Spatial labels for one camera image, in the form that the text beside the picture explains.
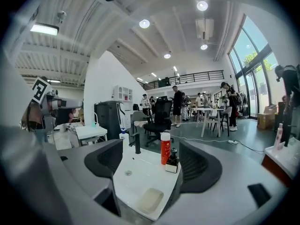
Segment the air conditioner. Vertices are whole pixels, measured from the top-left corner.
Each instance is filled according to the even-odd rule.
[[[211,18],[196,19],[197,38],[209,40],[214,31],[214,20]]]

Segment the black faucet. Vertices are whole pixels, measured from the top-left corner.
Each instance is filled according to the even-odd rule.
[[[135,153],[140,154],[141,153],[141,144],[140,144],[140,134],[134,133],[131,135],[135,140],[129,144],[130,147],[132,147],[133,144],[135,144]]]

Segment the drain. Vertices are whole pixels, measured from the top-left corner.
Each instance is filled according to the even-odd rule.
[[[126,176],[130,176],[132,174],[132,171],[130,171],[130,170],[127,170],[126,172],[125,172],[125,175]]]

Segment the tree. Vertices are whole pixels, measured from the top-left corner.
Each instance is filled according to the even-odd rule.
[[[244,60],[243,60],[243,66],[247,67],[249,66],[249,63],[253,60],[253,58],[255,58],[257,56],[257,52],[253,52],[252,54],[247,55]],[[264,66],[266,68],[267,71],[271,71],[271,66],[272,64],[270,64],[268,62],[268,60],[264,59],[263,60]],[[255,69],[255,72],[259,72],[262,69],[262,66],[259,66]]]

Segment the black bottle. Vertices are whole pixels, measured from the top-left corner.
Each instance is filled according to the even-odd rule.
[[[178,157],[176,157],[177,150],[171,149],[171,155],[165,164],[165,170],[171,173],[177,173],[178,169]]]

